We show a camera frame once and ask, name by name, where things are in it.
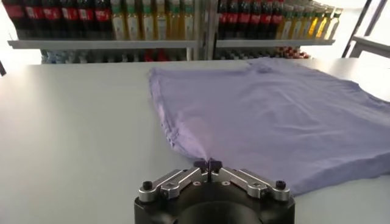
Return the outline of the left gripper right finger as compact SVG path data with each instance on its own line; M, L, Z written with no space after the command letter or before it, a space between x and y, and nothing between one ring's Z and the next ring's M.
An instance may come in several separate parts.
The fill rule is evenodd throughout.
M252 198L270 196L276 201L290 199L290 189L283 180L271 181L246 169L224 167L221 161L214 159L209 160L209 173L210 180L234 184Z

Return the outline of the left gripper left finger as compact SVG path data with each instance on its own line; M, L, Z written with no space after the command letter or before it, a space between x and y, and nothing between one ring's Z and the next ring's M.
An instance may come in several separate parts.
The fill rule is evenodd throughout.
M190 169L175 169L155 181L144 181L138 190L138 198L143 203L152 203L158 197L168 200L177 198L189 184L203 183L207 178L208 163L196 161Z

